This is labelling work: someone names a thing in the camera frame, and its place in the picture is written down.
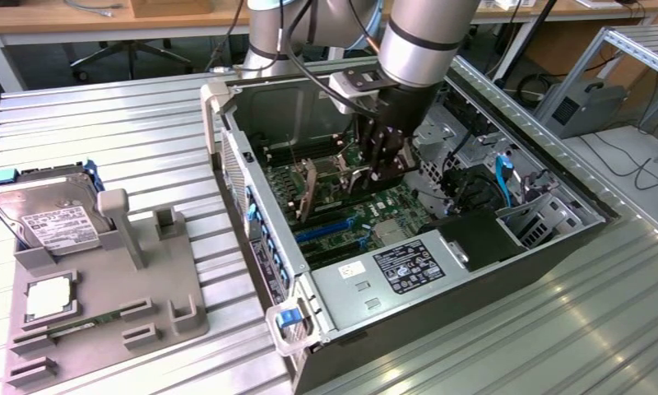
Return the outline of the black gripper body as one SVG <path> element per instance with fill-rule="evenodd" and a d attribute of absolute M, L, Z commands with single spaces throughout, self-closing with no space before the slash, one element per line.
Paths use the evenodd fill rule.
<path fill-rule="evenodd" d="M 375 119 L 375 135 L 389 130 L 410 137 L 422 124 L 437 95 L 437 85 L 413 87 L 398 85 L 379 91 Z"/>

